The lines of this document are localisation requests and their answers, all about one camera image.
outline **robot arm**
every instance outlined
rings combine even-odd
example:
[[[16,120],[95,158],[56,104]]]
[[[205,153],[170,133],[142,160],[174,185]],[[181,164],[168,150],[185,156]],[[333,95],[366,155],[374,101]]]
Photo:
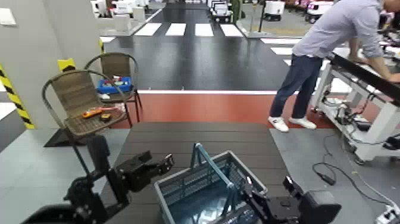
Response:
[[[342,206],[335,203],[328,191],[309,191],[305,194],[299,185],[286,177],[283,186],[289,197],[267,198],[247,187],[240,196],[265,224],[328,224],[331,223]]]
[[[64,200],[70,203],[42,207],[23,223],[105,223],[129,205],[129,191],[141,191],[151,183],[151,178],[167,173],[174,165],[171,154],[158,163],[147,164],[152,158],[147,151],[113,169],[107,159],[110,151],[103,136],[90,139],[87,147],[95,170],[72,181],[64,197]],[[92,191],[94,182],[103,176],[107,178],[117,199],[117,202],[110,206],[105,206],[100,195]]]

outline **light switch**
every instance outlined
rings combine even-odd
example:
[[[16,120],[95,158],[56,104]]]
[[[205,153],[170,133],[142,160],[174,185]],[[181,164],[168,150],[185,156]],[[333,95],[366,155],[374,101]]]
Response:
[[[9,8],[0,8],[0,24],[6,26],[16,26],[13,12]]]

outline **man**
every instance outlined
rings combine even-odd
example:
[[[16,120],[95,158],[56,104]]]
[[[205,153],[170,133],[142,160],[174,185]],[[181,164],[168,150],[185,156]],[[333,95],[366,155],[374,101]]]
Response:
[[[289,131],[281,115],[286,100],[298,89],[300,92],[289,121],[308,129],[317,127],[305,117],[308,103],[314,92],[323,58],[345,41],[349,40],[349,60],[369,63],[382,78],[400,82],[400,74],[391,75],[385,66],[383,52],[379,47],[377,28],[382,9],[388,12],[400,11],[400,0],[341,0],[294,46],[289,73],[275,96],[268,118],[276,129]],[[358,41],[355,37],[361,41],[367,60],[357,56]]]

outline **man's hand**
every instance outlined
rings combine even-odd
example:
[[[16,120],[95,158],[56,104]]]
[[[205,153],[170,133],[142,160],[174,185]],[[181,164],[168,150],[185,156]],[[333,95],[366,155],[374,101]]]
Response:
[[[392,74],[389,78],[390,82],[400,83],[400,73]]]

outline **jeans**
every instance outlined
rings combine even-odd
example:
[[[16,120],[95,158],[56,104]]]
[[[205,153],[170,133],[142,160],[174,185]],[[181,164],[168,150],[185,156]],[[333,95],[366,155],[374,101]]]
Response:
[[[282,87],[278,90],[270,110],[271,117],[280,117],[289,96],[300,89],[293,108],[294,119],[303,118],[320,75],[322,58],[292,55],[292,65]]]

